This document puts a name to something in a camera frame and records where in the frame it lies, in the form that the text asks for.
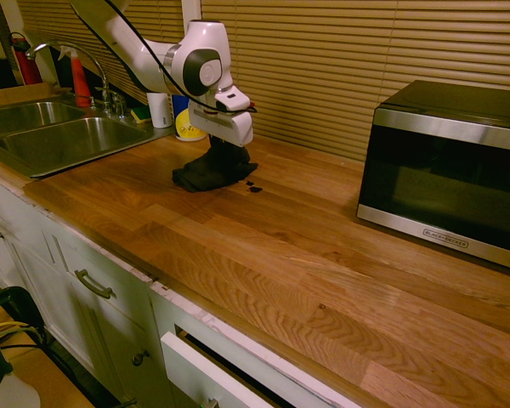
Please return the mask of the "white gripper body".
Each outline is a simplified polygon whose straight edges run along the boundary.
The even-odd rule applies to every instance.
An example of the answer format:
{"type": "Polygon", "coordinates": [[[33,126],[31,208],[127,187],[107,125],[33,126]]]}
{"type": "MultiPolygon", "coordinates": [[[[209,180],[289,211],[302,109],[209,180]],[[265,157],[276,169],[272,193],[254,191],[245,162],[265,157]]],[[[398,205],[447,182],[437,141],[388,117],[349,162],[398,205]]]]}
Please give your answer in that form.
{"type": "Polygon", "coordinates": [[[206,113],[198,104],[189,104],[190,123],[201,131],[242,147],[253,140],[252,116],[249,112],[206,113]]]}

